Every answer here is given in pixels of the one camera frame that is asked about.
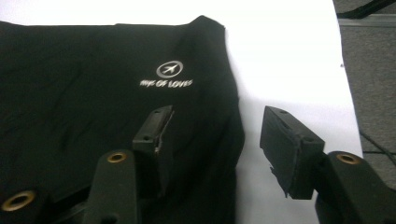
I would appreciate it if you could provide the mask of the black tripod stand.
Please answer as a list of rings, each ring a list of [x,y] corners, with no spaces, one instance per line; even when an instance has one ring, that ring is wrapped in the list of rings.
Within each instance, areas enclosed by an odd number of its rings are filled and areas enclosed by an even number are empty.
[[[356,7],[355,9],[346,12],[337,13],[336,16],[338,19],[351,19],[351,20],[363,19],[394,3],[396,3],[396,0],[372,0],[371,2],[365,5]]]

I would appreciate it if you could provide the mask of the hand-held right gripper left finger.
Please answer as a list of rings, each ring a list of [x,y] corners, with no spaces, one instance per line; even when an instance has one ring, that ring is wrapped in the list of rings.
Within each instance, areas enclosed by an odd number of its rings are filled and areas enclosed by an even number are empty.
[[[133,139],[139,195],[157,198],[165,194],[173,166],[171,140],[165,140],[167,126],[174,114],[167,105],[154,109]]]

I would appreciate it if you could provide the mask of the black shorts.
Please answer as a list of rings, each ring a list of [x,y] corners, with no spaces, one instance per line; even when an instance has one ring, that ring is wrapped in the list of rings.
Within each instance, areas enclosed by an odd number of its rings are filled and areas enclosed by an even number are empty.
[[[163,195],[143,224],[235,224],[244,145],[224,27],[0,21],[0,224],[50,224],[83,202],[99,158],[171,106]]]

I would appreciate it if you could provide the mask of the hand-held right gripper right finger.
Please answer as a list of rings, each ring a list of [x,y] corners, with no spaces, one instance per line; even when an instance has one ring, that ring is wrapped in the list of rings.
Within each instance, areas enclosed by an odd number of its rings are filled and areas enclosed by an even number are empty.
[[[264,108],[260,148],[285,196],[312,198],[312,168],[324,146],[325,142],[290,112],[273,106]]]

